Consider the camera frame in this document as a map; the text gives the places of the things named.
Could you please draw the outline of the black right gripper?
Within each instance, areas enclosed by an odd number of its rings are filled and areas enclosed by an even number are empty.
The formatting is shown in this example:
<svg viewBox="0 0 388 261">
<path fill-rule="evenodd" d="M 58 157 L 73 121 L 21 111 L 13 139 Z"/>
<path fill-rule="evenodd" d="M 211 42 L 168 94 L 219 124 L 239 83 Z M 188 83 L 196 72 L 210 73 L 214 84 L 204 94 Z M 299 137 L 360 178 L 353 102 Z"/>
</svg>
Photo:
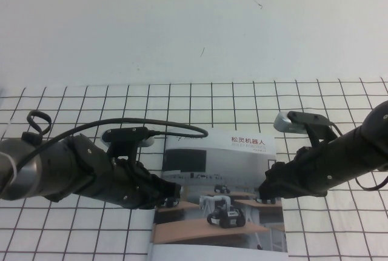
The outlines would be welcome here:
<svg viewBox="0 0 388 261">
<path fill-rule="evenodd" d="M 308 184 L 315 171 L 313 151 L 314 148 L 300 148 L 290 162 L 275 162 L 265 172 L 266 179 L 258 188 L 257 202 L 275 205 L 277 197 L 316 196 Z"/>
</svg>

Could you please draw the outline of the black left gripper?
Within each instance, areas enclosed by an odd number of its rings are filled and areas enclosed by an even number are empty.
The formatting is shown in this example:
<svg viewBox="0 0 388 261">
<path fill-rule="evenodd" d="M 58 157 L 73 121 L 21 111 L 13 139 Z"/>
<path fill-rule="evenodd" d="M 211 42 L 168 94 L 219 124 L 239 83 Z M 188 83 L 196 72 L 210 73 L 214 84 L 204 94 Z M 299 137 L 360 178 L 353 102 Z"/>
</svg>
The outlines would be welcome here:
<svg viewBox="0 0 388 261">
<path fill-rule="evenodd" d="M 114 194 L 114 204 L 128 209 L 151 210 L 173 208 L 179 204 L 182 186 L 167 182 L 165 193 L 161 179 L 152 174 L 142 162 L 114 158 L 116 163 L 114 183 L 118 188 Z"/>
</svg>

